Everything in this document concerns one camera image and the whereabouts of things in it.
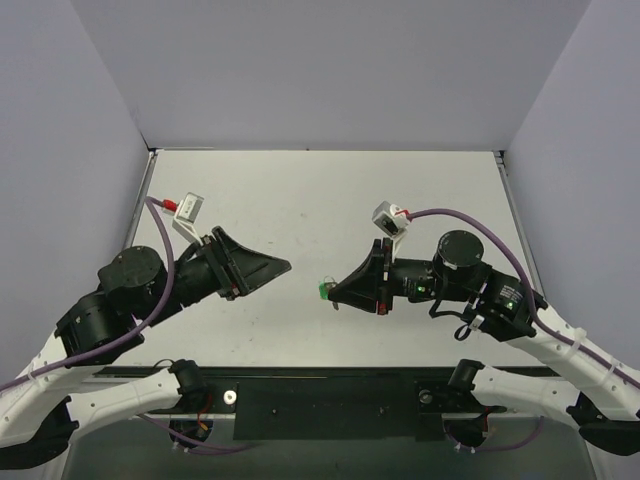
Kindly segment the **green key tag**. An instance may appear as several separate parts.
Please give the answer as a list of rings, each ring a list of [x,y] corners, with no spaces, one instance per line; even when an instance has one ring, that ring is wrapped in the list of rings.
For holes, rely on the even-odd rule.
[[[321,299],[323,300],[329,299],[329,293],[333,288],[333,285],[334,285],[333,282],[322,282],[319,284],[318,290],[319,290],[319,295]]]

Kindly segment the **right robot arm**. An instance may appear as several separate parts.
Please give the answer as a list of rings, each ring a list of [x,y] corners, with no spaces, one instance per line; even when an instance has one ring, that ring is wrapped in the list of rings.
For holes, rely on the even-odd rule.
[[[570,326],[526,279],[495,270],[482,260],[472,233],[454,230],[439,240],[430,260],[402,259],[392,239],[376,240],[365,261],[340,282],[329,281],[323,298],[386,315],[393,301],[428,302],[431,318],[442,302],[460,302],[457,340],[478,332],[519,349],[557,374],[543,379],[512,374],[479,361],[458,362],[445,401],[459,409],[479,404],[552,419],[576,430],[591,445],[614,455],[639,451],[639,373],[627,368]]]

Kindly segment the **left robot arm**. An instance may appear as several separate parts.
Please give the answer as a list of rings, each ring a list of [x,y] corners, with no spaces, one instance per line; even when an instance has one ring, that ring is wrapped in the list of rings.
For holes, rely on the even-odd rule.
[[[102,391],[75,388],[142,345],[135,330],[142,321],[157,325],[212,294],[229,301],[245,297],[290,269],[289,261],[250,250],[221,227],[189,245],[172,266],[147,246],[120,252],[99,270],[98,288],[57,322],[23,371],[25,382],[2,390],[2,469],[43,465],[82,436],[134,415],[204,411],[210,389],[192,360]]]

